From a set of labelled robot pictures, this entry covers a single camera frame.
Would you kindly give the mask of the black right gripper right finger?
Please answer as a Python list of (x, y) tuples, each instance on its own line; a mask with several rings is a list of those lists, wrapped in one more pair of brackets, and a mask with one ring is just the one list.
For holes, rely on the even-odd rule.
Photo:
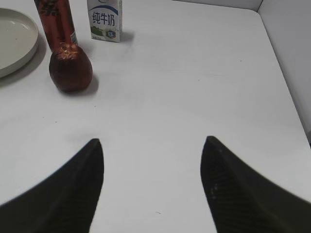
[(201, 181), (219, 233), (309, 233), (311, 204), (256, 172), (208, 136)]

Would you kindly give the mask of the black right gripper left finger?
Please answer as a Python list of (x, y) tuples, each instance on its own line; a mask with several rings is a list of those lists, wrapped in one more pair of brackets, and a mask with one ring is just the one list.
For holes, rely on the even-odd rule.
[(99, 139), (51, 176), (0, 206), (2, 233), (87, 233), (104, 182)]

